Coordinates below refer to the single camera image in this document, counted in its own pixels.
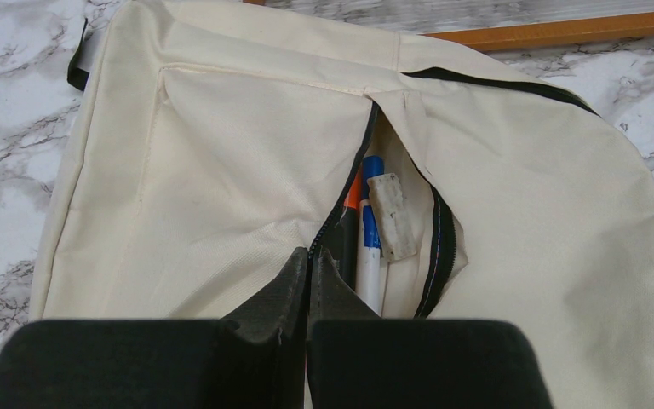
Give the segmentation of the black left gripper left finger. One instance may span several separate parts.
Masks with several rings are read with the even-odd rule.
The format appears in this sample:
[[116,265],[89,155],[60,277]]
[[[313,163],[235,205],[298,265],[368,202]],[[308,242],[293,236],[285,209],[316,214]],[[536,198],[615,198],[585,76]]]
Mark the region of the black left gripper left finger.
[[219,319],[40,320],[0,352],[0,408],[298,408],[307,250]]

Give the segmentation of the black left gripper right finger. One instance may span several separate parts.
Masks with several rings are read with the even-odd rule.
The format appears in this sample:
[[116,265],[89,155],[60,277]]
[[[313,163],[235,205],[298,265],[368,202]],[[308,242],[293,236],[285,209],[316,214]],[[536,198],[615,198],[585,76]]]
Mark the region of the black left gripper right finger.
[[384,319],[321,250],[312,267],[307,378],[316,408],[549,408],[523,332],[494,320]]

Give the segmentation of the blue whiteboard marker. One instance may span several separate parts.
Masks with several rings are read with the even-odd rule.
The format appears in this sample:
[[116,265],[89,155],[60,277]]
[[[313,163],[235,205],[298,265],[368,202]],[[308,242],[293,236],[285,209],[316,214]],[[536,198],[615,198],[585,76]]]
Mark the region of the blue whiteboard marker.
[[381,278],[382,246],[369,199],[368,180],[383,173],[384,163],[379,156],[371,155],[363,159],[360,177],[356,292],[377,315],[382,314],[384,295]]

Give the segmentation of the orange highlighter marker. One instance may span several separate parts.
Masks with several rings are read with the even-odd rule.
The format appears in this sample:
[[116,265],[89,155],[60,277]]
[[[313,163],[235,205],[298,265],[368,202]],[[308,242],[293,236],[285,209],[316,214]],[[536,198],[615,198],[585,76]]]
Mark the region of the orange highlighter marker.
[[359,238],[359,201],[361,170],[358,170],[341,207],[341,213],[325,236],[326,247],[336,261],[338,273],[351,288],[356,285],[357,247]]

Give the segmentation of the beige canvas backpack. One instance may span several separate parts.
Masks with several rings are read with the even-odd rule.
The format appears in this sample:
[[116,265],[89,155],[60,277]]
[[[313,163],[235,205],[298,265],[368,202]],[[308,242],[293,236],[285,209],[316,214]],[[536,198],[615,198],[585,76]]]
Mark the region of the beige canvas backpack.
[[385,316],[507,321],[555,407],[654,408],[654,179],[619,130],[459,44],[242,3],[112,18],[30,316],[221,317],[320,238],[366,153],[417,243]]

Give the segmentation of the orange wooden shelf rack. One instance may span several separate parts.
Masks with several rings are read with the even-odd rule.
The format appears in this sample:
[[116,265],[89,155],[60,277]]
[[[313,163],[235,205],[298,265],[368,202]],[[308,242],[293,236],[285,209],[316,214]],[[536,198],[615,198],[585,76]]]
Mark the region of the orange wooden shelf rack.
[[266,1],[363,26],[419,33],[480,52],[654,37],[654,1]]

